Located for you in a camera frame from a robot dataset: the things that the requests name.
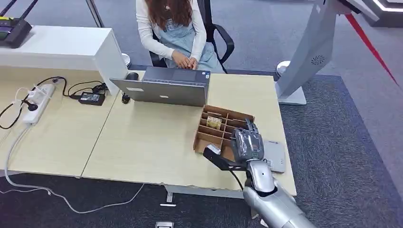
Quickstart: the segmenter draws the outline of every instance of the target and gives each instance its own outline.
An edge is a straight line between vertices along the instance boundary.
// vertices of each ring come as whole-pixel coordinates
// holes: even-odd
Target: denim apron
[[[165,30],[160,30],[160,36],[160,42],[162,44],[190,57],[193,40],[196,36],[196,31],[194,30],[192,23],[190,23],[189,26],[184,26],[174,23],[172,19],[168,19]],[[169,68],[178,67],[173,60],[165,59],[165,62]],[[197,69],[208,70],[212,73],[224,73],[224,70],[217,59],[217,55],[214,52],[214,46],[212,43],[206,42]]]

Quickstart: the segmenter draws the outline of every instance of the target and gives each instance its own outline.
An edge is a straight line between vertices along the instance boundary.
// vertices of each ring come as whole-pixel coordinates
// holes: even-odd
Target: robotic arm
[[[203,155],[221,170],[246,171],[243,197],[270,228],[315,228],[296,205],[294,198],[273,177],[263,161],[263,140],[255,124],[246,120],[248,129],[235,129],[232,151],[235,162],[222,158],[209,148]]]

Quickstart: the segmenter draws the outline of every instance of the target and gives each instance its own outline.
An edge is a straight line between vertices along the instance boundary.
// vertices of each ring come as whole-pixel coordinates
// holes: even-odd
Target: vent
[[[319,64],[322,64],[324,61],[325,61],[325,57],[324,56],[321,56],[321,55],[319,55],[319,56],[315,56],[315,57],[313,57],[312,59],[311,59],[311,64],[313,64],[313,65],[319,65]]]

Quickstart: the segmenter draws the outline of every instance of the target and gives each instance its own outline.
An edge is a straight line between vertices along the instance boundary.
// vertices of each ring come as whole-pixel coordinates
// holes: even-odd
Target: sleeve
[[[174,50],[153,39],[153,27],[148,18],[148,6],[144,0],[136,0],[136,18],[142,45],[159,56],[172,59]]]
[[[195,58],[199,62],[200,57],[202,56],[204,45],[206,45],[207,33],[197,0],[193,0],[192,2],[192,23],[194,30],[196,31],[196,36],[193,40],[192,53],[190,57]]]

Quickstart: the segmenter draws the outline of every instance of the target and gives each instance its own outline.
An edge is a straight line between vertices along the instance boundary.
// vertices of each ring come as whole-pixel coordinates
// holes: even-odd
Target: red line
[[[390,75],[390,77],[392,78],[392,80],[396,83],[396,85],[398,87],[400,87],[400,85],[397,83],[396,79],[393,77],[391,71],[389,70],[388,66],[386,65],[386,63],[384,62],[384,60],[382,59],[382,57],[379,55],[378,51],[375,49],[375,47],[371,44],[371,42],[369,41],[368,37],[366,36],[366,34],[364,33],[363,29],[361,28],[361,26],[358,24],[357,20],[354,18],[354,16],[352,14],[346,14],[345,17],[347,18],[347,20],[350,22],[350,24],[353,26],[353,28],[355,29],[355,31],[357,32],[357,34],[360,36],[360,38],[363,40],[363,42],[365,43],[365,45],[368,47],[368,49],[372,52],[372,54],[375,56],[375,58],[379,61],[379,63],[383,66],[383,68],[388,72],[388,74]]]

